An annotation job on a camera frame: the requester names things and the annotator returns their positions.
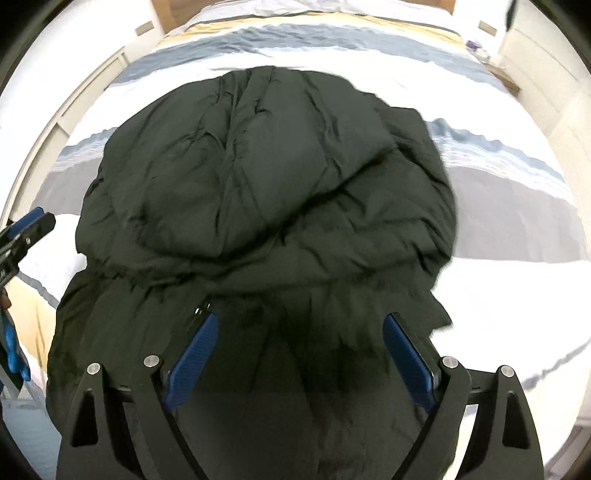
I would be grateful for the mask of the striped duvet cover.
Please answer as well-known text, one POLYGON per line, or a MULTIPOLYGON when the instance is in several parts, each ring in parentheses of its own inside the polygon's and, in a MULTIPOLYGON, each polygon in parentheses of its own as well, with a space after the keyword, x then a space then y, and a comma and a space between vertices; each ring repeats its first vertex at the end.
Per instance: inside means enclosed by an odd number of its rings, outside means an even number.
POLYGON ((452 323, 433 342, 471 368, 513 367, 543 460, 560 452, 590 374, 583 226, 542 131, 466 51, 449 13, 374 1, 222 2, 125 54, 129 65, 76 125, 33 200, 56 225, 9 286, 38 390, 58 301, 85 264, 74 232, 107 139, 182 84, 277 65, 337 75, 424 118, 458 213, 454 254, 434 290, 452 323))

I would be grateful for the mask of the white low cabinet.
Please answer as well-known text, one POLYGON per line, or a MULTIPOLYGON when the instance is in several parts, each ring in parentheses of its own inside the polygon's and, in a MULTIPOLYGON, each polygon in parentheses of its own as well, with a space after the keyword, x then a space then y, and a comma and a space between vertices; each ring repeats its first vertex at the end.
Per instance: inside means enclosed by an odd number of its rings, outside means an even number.
POLYGON ((4 225, 16 214, 27 213, 52 165, 76 125, 118 74, 129 65, 120 48, 97 67, 64 101, 35 140, 1 212, 4 225))

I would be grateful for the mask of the wall switch plate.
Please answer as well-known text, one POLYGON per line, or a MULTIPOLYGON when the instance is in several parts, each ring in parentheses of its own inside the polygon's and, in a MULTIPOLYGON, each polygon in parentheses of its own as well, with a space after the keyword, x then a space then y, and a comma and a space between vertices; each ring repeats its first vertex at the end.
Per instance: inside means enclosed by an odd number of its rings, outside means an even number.
POLYGON ((478 28, 493 37, 497 34, 497 29, 484 21, 479 22, 478 28))
POLYGON ((148 22, 145 22, 145 23, 141 24, 140 26, 138 26, 135 29, 135 33, 137 36, 141 36, 153 29, 154 29, 153 23, 151 21, 148 21, 148 22))

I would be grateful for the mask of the wooden headboard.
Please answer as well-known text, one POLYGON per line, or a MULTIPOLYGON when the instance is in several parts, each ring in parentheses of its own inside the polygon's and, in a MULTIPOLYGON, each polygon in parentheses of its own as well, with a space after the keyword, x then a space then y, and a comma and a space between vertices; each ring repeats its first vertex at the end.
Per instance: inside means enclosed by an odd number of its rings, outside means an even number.
MULTIPOLYGON (((165 33, 180 26, 205 8, 216 4, 216 1, 152 1, 151 2, 160 25, 165 33)), ((454 14, 455 1, 375 1, 378 7, 390 7, 402 4, 421 5, 435 11, 454 14)))

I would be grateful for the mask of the left wall switch plate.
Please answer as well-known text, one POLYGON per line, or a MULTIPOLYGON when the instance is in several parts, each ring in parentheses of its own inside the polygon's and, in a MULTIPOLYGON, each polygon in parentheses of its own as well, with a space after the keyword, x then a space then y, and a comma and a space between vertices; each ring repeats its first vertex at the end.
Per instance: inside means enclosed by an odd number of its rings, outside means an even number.
POLYGON ((135 33, 137 36, 141 36, 153 29, 154 29, 153 23, 151 21, 148 21, 148 22, 145 22, 145 23, 141 24, 140 26, 138 26, 135 29, 135 33))

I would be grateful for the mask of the white wardrobe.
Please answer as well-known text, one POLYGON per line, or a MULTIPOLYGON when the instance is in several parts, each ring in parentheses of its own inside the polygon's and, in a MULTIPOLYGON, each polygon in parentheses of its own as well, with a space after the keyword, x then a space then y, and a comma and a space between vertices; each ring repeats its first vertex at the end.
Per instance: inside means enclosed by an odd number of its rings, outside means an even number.
POLYGON ((500 50, 518 99, 564 170, 590 231, 590 73, 567 38, 530 1, 519 1, 500 50))

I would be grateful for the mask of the right wall switch plate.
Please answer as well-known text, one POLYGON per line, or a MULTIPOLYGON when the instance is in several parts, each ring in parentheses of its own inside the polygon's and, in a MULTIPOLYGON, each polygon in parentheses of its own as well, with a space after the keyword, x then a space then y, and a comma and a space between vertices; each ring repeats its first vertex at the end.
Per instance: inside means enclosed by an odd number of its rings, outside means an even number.
POLYGON ((497 29, 484 21, 479 22, 478 28, 493 37, 497 34, 497 29))

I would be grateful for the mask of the black puffer jacket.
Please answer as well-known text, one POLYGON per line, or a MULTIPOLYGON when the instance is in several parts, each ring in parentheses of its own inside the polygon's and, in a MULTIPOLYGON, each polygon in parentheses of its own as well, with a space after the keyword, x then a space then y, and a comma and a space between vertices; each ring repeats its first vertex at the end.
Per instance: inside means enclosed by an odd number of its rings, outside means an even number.
POLYGON ((183 85, 105 144, 56 312, 47 410, 85 368, 122 383, 209 307, 219 338, 175 419, 212 479, 389 479, 415 410, 383 339, 450 324, 432 289, 454 194, 420 114, 259 67, 183 85))

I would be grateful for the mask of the right wooden nightstand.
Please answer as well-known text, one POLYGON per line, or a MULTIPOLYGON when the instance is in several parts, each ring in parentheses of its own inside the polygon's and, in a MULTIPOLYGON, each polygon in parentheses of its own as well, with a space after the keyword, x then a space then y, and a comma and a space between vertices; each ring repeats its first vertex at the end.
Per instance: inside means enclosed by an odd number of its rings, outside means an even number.
POLYGON ((517 83, 506 73, 503 69, 498 66, 492 65, 490 63, 484 64, 485 68, 495 76, 507 89, 507 91, 517 98, 521 91, 521 88, 517 85, 517 83))

